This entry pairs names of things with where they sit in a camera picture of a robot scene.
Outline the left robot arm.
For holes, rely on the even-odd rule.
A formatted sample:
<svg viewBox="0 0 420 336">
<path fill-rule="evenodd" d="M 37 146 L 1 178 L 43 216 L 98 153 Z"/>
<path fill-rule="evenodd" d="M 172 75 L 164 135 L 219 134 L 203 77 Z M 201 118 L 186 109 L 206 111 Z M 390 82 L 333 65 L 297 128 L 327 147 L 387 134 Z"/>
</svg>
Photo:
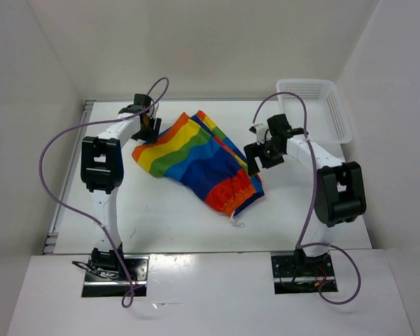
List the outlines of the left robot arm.
<svg viewBox="0 0 420 336">
<path fill-rule="evenodd" d="M 117 194 L 123 182 L 123 146 L 130 140 L 157 141 L 161 119 L 158 105 L 146 94 L 136 94 L 118 119 L 97 136 L 82 140 L 80 177 L 90 192 L 97 238 L 86 269 L 98 277 L 126 277 L 123 243 L 118 232 Z"/>
</svg>

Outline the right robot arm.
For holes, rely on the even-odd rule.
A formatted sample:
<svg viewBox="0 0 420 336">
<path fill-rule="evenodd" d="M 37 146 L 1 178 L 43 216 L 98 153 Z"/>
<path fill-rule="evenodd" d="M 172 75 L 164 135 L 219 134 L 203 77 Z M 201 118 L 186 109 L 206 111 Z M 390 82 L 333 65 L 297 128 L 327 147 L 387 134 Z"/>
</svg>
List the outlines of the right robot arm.
<svg viewBox="0 0 420 336">
<path fill-rule="evenodd" d="M 303 240 L 309 227 L 307 218 L 293 253 L 294 270 L 301 275 L 311 274 L 326 259 L 334 227 L 353 222 L 365 213 L 361 166 L 330 154 L 311 140 L 303 128 L 291 127 L 284 114 L 268 118 L 267 124 L 254 124 L 249 131 L 255 135 L 255 142 L 244 147 L 248 175 L 257 174 L 261 167 L 269 169 L 280 165 L 286 156 L 312 174 L 309 215 L 316 215 L 321 228 L 304 247 Z"/>
</svg>

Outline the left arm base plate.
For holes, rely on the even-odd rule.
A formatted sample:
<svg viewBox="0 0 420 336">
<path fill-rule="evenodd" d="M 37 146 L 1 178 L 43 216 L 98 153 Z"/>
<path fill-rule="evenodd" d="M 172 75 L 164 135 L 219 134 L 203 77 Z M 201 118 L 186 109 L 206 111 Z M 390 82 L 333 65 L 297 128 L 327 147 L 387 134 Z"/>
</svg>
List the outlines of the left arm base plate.
<svg viewBox="0 0 420 336">
<path fill-rule="evenodd" d="M 148 255 L 125 255 L 125 264 L 131 275 L 135 297 L 146 297 L 148 279 Z M 124 272 L 92 269 L 91 258 L 85 262 L 73 262 L 74 265 L 85 270 L 82 298 L 121 298 L 130 290 L 130 283 Z"/>
</svg>

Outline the rainbow striped shorts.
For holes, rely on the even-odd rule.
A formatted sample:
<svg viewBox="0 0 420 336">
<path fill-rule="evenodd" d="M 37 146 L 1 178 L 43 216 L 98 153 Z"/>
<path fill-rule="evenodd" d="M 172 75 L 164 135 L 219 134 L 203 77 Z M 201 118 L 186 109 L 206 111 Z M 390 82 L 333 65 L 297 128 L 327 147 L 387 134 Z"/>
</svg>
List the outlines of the rainbow striped shorts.
<svg viewBox="0 0 420 336">
<path fill-rule="evenodd" d="M 151 176 L 181 183 L 229 217 L 265 195 L 259 175 L 248 174 L 244 154 L 202 110 L 182 113 L 155 143 L 137 146 L 132 158 Z"/>
</svg>

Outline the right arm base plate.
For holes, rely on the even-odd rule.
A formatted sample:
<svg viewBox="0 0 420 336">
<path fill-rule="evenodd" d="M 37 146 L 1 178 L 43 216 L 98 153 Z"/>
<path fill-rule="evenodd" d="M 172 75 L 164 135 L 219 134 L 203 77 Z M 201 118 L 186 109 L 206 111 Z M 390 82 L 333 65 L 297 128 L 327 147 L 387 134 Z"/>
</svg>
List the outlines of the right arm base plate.
<svg viewBox="0 0 420 336">
<path fill-rule="evenodd" d="M 337 292 L 332 259 L 328 253 L 308 265 L 298 266 L 292 252 L 273 253 L 270 257 L 274 280 L 274 294 Z"/>
</svg>

